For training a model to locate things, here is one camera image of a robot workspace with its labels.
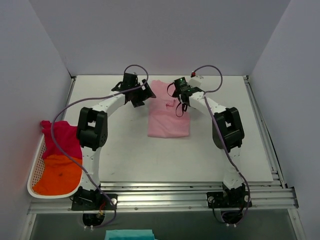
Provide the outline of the pink t-shirt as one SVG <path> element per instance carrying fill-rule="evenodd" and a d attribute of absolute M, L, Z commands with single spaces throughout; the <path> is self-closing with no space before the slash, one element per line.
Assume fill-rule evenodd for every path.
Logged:
<path fill-rule="evenodd" d="M 190 115 L 182 114 L 179 100 L 171 97 L 167 90 L 174 88 L 160 80 L 151 82 L 151 90 L 156 98 L 148 104 L 147 135 L 152 138 L 182 138 L 190 135 Z"/>

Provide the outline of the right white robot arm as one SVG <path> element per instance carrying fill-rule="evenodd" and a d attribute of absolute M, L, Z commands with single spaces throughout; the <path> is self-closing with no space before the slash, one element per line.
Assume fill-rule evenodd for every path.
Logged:
<path fill-rule="evenodd" d="M 170 84 L 174 86 L 172 97 L 179 101 L 175 113 L 182 117 L 188 108 L 193 108 L 212 120 L 212 139 L 225 154 L 222 186 L 223 203 L 234 206 L 240 201 L 237 190 L 244 189 L 246 181 L 240 171 L 240 151 L 245 137 L 239 111 L 226 107 L 206 96 L 198 83 L 180 77 Z"/>

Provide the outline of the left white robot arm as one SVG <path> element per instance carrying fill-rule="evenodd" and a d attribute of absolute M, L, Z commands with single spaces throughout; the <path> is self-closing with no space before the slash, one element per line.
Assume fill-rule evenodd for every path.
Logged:
<path fill-rule="evenodd" d="M 81 189 L 93 192 L 100 187 L 100 154 L 108 138 L 108 117 L 128 102 L 137 108 L 143 106 L 147 99 L 155 97 L 147 78 L 139 82 L 136 74 L 125 73 L 109 96 L 92 107 L 80 110 L 76 138 L 82 152 Z"/>

